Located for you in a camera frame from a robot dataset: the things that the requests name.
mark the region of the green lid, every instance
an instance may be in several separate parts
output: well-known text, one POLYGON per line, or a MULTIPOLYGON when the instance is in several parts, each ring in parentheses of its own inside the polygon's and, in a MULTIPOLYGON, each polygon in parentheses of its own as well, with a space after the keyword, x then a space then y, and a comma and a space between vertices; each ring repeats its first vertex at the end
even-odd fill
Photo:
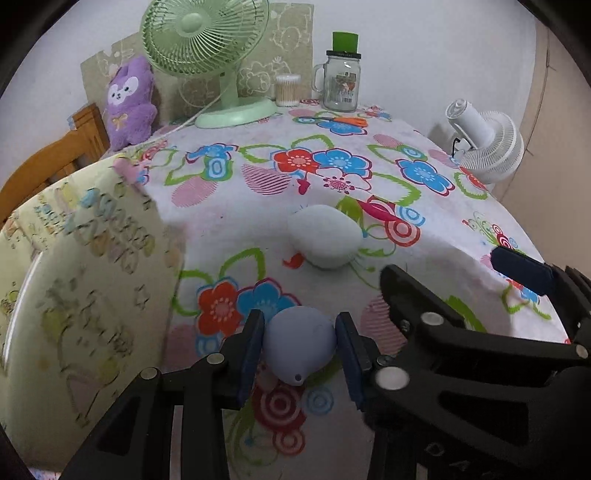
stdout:
POLYGON ((333 50, 357 53, 359 35, 349 32, 333 32, 333 50))

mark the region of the glass jar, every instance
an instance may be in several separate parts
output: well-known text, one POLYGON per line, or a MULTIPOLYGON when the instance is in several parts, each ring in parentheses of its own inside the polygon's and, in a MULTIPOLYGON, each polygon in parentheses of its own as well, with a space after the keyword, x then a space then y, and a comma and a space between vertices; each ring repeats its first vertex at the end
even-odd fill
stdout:
POLYGON ((357 110, 361 54, 334 50, 327 50, 326 54, 327 62, 314 67, 312 89, 322 95, 322 104, 328 110, 337 112, 357 110), (318 90, 316 73, 321 68, 324 69, 324 83, 322 90, 318 90))

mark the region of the plush toy face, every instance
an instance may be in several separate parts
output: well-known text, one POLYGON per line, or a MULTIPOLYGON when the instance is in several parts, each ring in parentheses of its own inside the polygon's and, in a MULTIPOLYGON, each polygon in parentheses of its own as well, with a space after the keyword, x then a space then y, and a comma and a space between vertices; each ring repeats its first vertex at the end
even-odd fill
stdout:
POLYGON ((150 64, 145 57, 136 57, 121 67, 109 86, 108 112, 123 112, 132 106, 149 103, 153 78, 150 64))

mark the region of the small ball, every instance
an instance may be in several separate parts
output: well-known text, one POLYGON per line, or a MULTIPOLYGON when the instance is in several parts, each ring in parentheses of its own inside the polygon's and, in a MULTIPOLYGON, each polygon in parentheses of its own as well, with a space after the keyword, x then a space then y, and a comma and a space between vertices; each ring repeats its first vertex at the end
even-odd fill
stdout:
POLYGON ((330 319, 311 307, 291 307, 277 313, 265 325, 265 362, 277 378, 301 385, 325 367, 336 349, 336 333, 330 319))
POLYGON ((328 205, 313 205, 287 220, 291 244, 308 262, 325 269, 349 263, 363 242, 357 223, 328 205))

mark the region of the floral tablecloth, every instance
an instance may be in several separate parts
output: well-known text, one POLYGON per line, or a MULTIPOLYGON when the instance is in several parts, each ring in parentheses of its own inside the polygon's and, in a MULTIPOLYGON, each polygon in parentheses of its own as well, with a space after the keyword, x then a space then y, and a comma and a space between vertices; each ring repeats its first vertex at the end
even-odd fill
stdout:
MULTIPOLYGON (((468 328, 564 341, 549 300, 492 269, 497 245, 542 259, 486 187, 381 108, 346 116, 368 126, 335 122, 334 113, 305 100, 253 124, 188 127, 119 155, 119 171, 184 238, 163 370, 218 350, 252 308, 272 321, 299 304, 332 318, 349 311, 361 334, 394 354, 404 338, 378 288, 387 264, 435 292, 468 328), (315 204, 333 206, 361 227, 363 245, 348 266, 319 270, 290 245, 288 216, 315 204)), ((373 434, 336 360, 301 387, 283 384, 262 362, 246 406, 225 413, 225 432, 233 478, 367 475, 373 434)))

